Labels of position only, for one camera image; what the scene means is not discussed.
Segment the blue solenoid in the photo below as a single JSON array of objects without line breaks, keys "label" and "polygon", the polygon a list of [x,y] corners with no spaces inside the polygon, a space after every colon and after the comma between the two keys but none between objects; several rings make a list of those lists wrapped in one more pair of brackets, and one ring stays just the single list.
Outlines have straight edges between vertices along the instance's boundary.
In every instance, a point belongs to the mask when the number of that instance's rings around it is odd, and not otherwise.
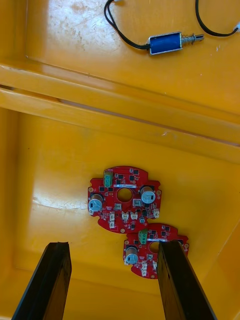
[{"label": "blue solenoid", "polygon": [[182,35],[181,32],[171,32],[160,35],[152,35],[148,38],[149,52],[151,55],[159,55],[167,52],[182,50],[185,44],[194,44],[202,41],[203,34]]}]

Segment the electrolytic capacitor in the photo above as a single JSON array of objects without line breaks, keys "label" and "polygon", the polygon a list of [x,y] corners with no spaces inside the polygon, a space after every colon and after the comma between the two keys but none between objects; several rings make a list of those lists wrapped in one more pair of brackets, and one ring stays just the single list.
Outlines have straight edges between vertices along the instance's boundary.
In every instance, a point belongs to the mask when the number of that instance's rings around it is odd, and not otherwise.
[{"label": "electrolytic capacitor", "polygon": [[103,207],[103,197],[99,194],[93,194],[89,200],[88,208],[90,212],[101,211]]},{"label": "electrolytic capacitor", "polygon": [[134,265],[138,262],[138,251],[134,246],[130,246],[126,249],[126,262],[130,265]]},{"label": "electrolytic capacitor", "polygon": [[154,202],[156,196],[155,193],[153,192],[153,189],[149,186],[144,186],[141,189],[141,200],[145,204],[151,204]]}]

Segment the mounting hole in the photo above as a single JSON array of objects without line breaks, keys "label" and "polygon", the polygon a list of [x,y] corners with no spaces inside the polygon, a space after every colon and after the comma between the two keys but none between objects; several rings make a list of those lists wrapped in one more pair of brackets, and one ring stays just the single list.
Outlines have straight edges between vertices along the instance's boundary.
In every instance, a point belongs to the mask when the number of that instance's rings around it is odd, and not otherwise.
[{"label": "mounting hole", "polygon": [[159,252],[159,242],[152,242],[149,249],[153,254],[157,254]]},{"label": "mounting hole", "polygon": [[133,193],[128,188],[121,188],[118,190],[116,197],[120,202],[129,202],[133,197]]}]

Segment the center hole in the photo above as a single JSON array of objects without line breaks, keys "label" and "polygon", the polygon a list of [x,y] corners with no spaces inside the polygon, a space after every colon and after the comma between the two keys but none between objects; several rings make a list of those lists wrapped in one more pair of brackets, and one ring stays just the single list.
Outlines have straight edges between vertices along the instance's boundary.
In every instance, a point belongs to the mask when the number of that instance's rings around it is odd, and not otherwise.
[{"label": "center hole", "polygon": [[132,197],[133,197],[133,194],[132,194],[132,191],[128,188],[121,188],[118,190],[117,192],[117,199],[121,202],[129,202]]}]

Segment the yellow plastic surface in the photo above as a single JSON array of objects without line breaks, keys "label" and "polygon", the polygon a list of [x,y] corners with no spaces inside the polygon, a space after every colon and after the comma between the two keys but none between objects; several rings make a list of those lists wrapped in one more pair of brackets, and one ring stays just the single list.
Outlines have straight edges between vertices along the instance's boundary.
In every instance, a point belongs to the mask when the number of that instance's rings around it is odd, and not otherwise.
[{"label": "yellow plastic surface", "polygon": [[[217,4],[200,1],[202,18],[230,31],[240,4]],[[53,241],[70,244],[65,320],[164,319],[158,282],[123,263],[126,236],[87,210],[91,178],[133,165],[161,182],[158,221],[189,237],[217,318],[239,320],[239,34],[150,57],[119,39],[103,6],[0,4],[0,319],[13,315]],[[112,11],[139,43],[202,32],[194,1],[129,0]]]}]

